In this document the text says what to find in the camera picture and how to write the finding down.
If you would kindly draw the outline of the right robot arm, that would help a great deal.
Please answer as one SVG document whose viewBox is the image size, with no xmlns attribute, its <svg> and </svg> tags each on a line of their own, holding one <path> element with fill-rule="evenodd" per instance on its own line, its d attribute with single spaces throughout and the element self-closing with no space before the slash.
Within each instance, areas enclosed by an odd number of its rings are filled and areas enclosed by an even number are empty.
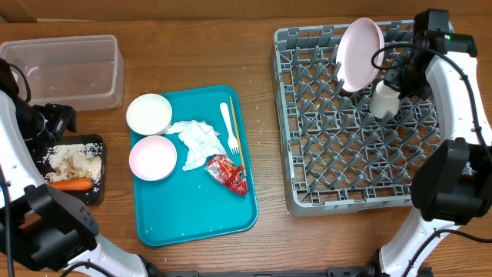
<svg viewBox="0 0 492 277">
<path fill-rule="evenodd" d="M 387 119 L 405 97 L 433 97 L 440 144 L 413 177 L 410 215 L 375 252 L 366 274 L 430 276 L 421 265 L 447 235 L 483 241 L 459 228 L 491 207 L 491 127 L 477 85 L 474 38 L 450 30 L 447 10 L 417 14 L 412 41 L 396 46 L 409 52 L 384 68 L 370 113 Z"/>
</svg>

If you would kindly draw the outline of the pink bowl with food scraps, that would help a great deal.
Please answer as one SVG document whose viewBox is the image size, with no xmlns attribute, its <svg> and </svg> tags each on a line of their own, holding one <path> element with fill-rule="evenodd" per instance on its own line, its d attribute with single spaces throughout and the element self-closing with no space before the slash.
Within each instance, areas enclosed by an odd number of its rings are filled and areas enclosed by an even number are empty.
<svg viewBox="0 0 492 277">
<path fill-rule="evenodd" d="M 129 154 L 131 172 L 144 181 L 167 178 L 177 164 L 174 144 L 160 135 L 152 135 L 138 141 Z"/>
</svg>

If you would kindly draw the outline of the white plastic cup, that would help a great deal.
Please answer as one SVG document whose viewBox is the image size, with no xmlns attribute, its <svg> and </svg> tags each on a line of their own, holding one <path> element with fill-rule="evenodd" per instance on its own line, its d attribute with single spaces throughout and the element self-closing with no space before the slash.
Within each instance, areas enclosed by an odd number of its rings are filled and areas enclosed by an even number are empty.
<svg viewBox="0 0 492 277">
<path fill-rule="evenodd" d="M 369 103 L 369 112 L 376 118 L 383 118 L 387 114 L 396 115 L 399 109 L 400 93 L 385 85 L 383 81 L 377 83 Z"/>
</svg>

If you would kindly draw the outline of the white bowl with food scraps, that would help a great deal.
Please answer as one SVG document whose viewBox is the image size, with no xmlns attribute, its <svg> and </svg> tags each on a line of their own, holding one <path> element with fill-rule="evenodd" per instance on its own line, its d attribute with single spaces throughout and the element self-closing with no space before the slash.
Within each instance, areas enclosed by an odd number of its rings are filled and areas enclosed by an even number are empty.
<svg viewBox="0 0 492 277">
<path fill-rule="evenodd" d="M 139 135 L 163 135 L 171 126 L 170 102 L 158 94 L 144 94 L 128 106 L 126 122 Z"/>
</svg>

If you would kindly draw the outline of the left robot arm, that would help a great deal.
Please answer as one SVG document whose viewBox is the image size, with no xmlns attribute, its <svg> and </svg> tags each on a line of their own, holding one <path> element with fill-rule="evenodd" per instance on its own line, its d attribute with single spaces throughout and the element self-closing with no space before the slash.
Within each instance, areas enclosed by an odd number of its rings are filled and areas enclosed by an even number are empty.
<svg viewBox="0 0 492 277">
<path fill-rule="evenodd" d="M 1 251 L 8 274 L 18 262 L 63 275 L 160 276 L 154 264 L 108 241 L 80 199 L 49 185 L 36 166 L 46 147 L 75 132 L 71 106 L 29 105 L 13 70 L 1 61 Z"/>
</svg>

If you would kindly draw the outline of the pink round plate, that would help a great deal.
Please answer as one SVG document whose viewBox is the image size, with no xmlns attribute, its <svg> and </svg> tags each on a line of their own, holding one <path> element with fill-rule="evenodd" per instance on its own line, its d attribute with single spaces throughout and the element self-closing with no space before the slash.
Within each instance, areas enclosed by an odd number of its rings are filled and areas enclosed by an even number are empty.
<svg viewBox="0 0 492 277">
<path fill-rule="evenodd" d="M 338 80 L 343 80 L 342 89 L 357 92 L 373 82 L 381 66 L 384 53 L 373 55 L 384 47 L 381 28 L 369 18 L 359 18 L 348 26 L 339 43 L 336 62 L 341 63 Z"/>
</svg>

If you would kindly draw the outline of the orange carrot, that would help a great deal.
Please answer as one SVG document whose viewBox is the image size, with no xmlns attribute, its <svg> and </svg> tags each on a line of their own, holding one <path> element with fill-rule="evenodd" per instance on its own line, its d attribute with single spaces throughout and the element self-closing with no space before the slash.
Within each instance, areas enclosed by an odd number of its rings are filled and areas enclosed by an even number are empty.
<svg viewBox="0 0 492 277">
<path fill-rule="evenodd" d="M 50 186 L 61 191 L 86 191 L 93 187 L 93 183 L 88 178 L 77 178 L 51 182 Z"/>
</svg>

